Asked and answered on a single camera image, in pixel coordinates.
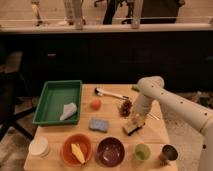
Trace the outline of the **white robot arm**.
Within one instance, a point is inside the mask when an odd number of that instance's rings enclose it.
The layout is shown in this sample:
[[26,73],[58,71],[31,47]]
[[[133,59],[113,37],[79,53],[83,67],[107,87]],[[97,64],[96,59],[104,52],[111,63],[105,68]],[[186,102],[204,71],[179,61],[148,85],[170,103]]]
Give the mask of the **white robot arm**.
[[213,110],[167,91],[160,76],[141,78],[137,86],[139,94],[133,103],[133,112],[146,116],[154,100],[175,111],[204,136],[198,171],[213,171]]

